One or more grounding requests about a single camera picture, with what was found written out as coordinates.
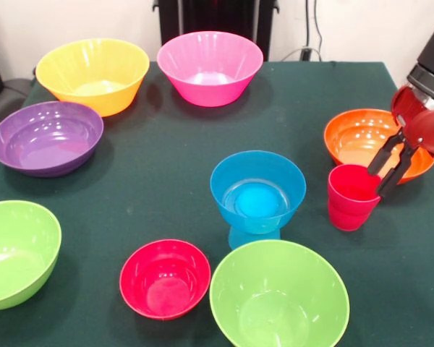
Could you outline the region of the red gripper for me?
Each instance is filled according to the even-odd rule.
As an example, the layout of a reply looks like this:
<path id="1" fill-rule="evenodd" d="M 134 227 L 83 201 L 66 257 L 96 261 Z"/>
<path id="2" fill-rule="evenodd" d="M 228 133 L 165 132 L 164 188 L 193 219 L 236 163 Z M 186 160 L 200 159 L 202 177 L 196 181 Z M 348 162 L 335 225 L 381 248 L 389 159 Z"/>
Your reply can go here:
<path id="1" fill-rule="evenodd" d="M 378 175 L 398 144 L 404 146 L 399 153 L 399 163 L 380 182 L 376 194 L 385 197 L 411 166 L 412 156 L 421 147 L 434 157 L 434 99 L 416 87 L 401 87 L 391 102 L 394 121 L 402 130 L 390 136 L 367 167 L 370 175 Z"/>

